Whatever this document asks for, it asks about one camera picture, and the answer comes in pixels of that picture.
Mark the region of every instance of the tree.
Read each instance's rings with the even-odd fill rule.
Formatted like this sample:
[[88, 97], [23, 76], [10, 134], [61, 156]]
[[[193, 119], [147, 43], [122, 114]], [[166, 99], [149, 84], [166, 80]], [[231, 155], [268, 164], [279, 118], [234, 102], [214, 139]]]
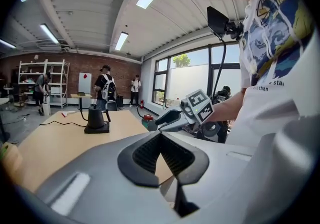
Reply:
[[191, 62], [190, 58], [188, 58], [187, 54], [182, 54], [175, 56], [173, 58], [173, 62], [175, 63], [175, 67], [184, 67], [188, 66]]

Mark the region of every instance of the man with backpack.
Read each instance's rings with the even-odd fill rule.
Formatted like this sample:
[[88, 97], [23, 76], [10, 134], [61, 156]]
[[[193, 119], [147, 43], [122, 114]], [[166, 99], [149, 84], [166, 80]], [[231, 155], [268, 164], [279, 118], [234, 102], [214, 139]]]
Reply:
[[41, 74], [36, 80], [35, 87], [33, 90], [33, 99], [36, 101], [35, 105], [38, 108], [38, 112], [41, 116], [44, 116], [44, 109], [42, 104], [44, 103], [44, 97], [50, 94], [48, 82], [51, 79], [51, 73], [47, 72], [45, 74]]
[[133, 101], [135, 98], [135, 104], [139, 104], [139, 89], [141, 88], [141, 82], [139, 80], [139, 75], [135, 76], [135, 79], [131, 81], [131, 101], [130, 101], [130, 107], [133, 105]]
[[100, 71], [102, 74], [96, 79], [94, 87], [94, 90], [97, 92], [96, 105], [101, 110], [106, 110], [107, 100], [116, 100], [114, 99], [116, 85], [114, 78], [110, 75], [111, 68], [109, 65], [104, 65]]

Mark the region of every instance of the black cap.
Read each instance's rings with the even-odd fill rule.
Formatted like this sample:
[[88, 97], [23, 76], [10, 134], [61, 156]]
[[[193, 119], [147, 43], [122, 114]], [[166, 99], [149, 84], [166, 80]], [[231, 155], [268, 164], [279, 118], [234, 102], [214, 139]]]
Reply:
[[102, 68], [100, 69], [100, 71], [102, 71], [104, 68], [107, 69], [108, 71], [111, 70], [111, 68], [110, 68], [109, 65], [104, 65], [104, 66], [102, 66]]

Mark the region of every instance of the ceiling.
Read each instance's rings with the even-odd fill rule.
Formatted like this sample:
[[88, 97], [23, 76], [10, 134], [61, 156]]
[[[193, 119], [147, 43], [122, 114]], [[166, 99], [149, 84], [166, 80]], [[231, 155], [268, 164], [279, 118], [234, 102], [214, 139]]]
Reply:
[[[37, 51], [92, 51], [138, 59], [160, 47], [207, 27], [207, 7], [230, 20], [245, 17], [246, 0], [154, 0], [143, 9], [138, 0], [17, 0], [0, 38], [4, 56]], [[53, 44], [39, 27], [45, 23], [59, 39]], [[129, 34], [121, 51], [115, 45]]]

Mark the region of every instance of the brick wall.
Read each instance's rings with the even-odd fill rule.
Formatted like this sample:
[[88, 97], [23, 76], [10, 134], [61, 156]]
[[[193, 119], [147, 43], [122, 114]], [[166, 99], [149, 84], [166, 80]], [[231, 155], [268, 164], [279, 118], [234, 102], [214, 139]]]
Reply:
[[[10, 82], [11, 70], [19, 67], [20, 61], [30, 62], [34, 61], [35, 54], [25, 54], [19, 56], [12, 56], [0, 59], [0, 72], [2, 72]], [[115, 78], [115, 84], [117, 86], [117, 92], [119, 95], [122, 95], [124, 99], [130, 99], [130, 84], [131, 80], [135, 77], [136, 74], [140, 74], [141, 65], [126, 62], [118, 59], [94, 56], [94, 55], [85, 55], [85, 54], [74, 54], [74, 53], [42, 53], [38, 54], [38, 62], [43, 62], [48, 59], [49, 62], [62, 62], [64, 59], [65, 62], [70, 63], [69, 76], [68, 76], [68, 97], [70, 94], [78, 93], [78, 81], [79, 73], [87, 72], [92, 74], [92, 96], [94, 97], [93, 86], [100, 75], [100, 69], [104, 64], [108, 64], [111, 67], [111, 75]]]

